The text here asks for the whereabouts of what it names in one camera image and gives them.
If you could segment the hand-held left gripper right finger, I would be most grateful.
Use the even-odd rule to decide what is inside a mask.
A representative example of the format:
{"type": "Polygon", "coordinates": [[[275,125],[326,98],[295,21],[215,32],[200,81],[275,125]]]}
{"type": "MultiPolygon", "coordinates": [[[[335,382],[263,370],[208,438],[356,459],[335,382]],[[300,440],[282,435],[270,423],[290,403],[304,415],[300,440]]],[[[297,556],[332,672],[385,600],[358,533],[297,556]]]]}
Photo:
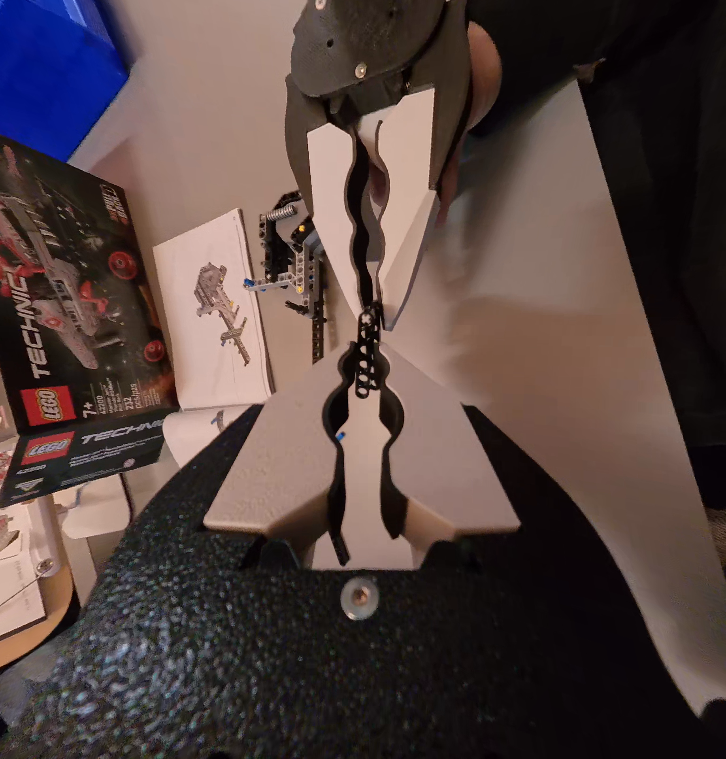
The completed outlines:
{"type": "Polygon", "coordinates": [[[371,568],[418,568],[437,543],[512,534],[520,518],[466,408],[394,347],[379,345],[382,534],[371,568]]]}

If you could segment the black toy set box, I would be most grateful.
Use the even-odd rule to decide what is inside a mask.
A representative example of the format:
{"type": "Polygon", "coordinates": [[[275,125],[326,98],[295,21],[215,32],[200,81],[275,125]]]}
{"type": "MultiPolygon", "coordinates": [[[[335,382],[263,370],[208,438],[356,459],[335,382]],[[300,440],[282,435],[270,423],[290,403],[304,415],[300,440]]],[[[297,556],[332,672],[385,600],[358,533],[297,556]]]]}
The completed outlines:
{"type": "Polygon", "coordinates": [[[0,508],[155,463],[177,409],[123,190],[0,135],[0,508]]]}

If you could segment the open instruction booklet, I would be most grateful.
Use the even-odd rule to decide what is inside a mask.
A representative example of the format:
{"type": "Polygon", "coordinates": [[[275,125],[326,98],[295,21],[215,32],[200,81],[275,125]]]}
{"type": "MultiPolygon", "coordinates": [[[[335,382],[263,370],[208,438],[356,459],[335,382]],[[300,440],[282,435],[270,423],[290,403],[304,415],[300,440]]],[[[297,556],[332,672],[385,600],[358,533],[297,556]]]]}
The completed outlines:
{"type": "Polygon", "coordinates": [[[240,209],[153,248],[180,410],[163,426],[179,468],[273,393],[240,209]]]}

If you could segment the grey black toy brick assembly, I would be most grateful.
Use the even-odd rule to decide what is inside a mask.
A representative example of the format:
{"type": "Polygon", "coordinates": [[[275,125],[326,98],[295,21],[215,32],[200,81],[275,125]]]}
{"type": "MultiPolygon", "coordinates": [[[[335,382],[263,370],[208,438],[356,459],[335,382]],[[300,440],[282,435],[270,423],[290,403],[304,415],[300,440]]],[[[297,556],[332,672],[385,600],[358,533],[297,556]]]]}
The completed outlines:
{"type": "Polygon", "coordinates": [[[258,225],[263,277],[247,277],[243,287],[250,292],[282,289],[296,294],[297,301],[286,300],[285,307],[311,320],[316,364],[324,356],[326,254],[301,191],[283,194],[273,209],[260,215],[258,225]]]}

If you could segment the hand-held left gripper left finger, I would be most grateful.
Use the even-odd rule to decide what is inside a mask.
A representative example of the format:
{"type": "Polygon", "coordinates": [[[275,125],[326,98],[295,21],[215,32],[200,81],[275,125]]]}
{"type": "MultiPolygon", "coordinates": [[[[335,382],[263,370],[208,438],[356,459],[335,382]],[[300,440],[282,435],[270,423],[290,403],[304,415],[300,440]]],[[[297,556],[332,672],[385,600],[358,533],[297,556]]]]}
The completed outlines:
{"type": "Polygon", "coordinates": [[[324,534],[341,532],[345,458],[335,434],[349,419],[354,382],[355,344],[349,342],[269,398],[204,526],[285,540],[299,553],[324,534]]]}

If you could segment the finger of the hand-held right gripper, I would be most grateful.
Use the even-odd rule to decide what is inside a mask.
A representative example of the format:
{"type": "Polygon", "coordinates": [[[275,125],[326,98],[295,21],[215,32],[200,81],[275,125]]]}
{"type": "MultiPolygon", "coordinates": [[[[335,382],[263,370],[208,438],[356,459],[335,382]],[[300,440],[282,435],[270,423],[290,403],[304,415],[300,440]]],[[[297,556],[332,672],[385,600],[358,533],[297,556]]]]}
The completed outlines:
{"type": "Polygon", "coordinates": [[[396,327],[405,309],[436,218],[437,193],[430,184],[434,106],[435,90],[421,90],[385,109],[377,122],[374,146],[387,179],[377,270],[386,330],[396,327]]]}
{"type": "Polygon", "coordinates": [[[368,262],[379,259],[368,126],[365,120],[345,129],[327,123],[307,134],[313,223],[355,316],[377,299],[377,285],[368,270],[368,262]]]}

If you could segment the person's right hand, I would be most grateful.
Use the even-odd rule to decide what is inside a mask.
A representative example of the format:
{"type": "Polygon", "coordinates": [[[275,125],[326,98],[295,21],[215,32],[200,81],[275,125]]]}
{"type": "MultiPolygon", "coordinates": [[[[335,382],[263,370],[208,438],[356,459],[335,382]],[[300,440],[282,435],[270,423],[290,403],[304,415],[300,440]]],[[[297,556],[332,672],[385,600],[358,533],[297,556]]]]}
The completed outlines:
{"type": "Polygon", "coordinates": [[[463,132],[445,164],[439,191],[440,208],[436,225],[447,220],[449,208],[457,194],[462,150],[468,131],[484,119],[500,94],[502,62],[490,35],[477,23],[468,24],[467,38],[471,59],[471,108],[463,132]]]}

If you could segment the blue storage bin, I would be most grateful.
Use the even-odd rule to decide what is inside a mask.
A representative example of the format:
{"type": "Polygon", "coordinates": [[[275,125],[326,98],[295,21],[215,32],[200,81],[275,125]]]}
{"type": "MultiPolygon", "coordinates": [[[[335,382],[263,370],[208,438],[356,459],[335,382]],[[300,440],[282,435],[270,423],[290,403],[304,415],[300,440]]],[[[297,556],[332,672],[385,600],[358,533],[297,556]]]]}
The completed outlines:
{"type": "Polygon", "coordinates": [[[0,1],[0,135],[66,162],[130,63],[109,2],[0,1]]]}

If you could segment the white board stand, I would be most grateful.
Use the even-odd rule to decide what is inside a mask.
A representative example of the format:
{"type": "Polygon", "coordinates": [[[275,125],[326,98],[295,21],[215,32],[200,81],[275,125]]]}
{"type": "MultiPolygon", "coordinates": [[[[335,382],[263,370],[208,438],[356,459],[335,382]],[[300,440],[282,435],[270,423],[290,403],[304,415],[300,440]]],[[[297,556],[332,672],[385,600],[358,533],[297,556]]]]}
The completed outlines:
{"type": "Polygon", "coordinates": [[[58,525],[71,540],[122,533],[134,514],[120,474],[58,491],[53,500],[58,525]]]}

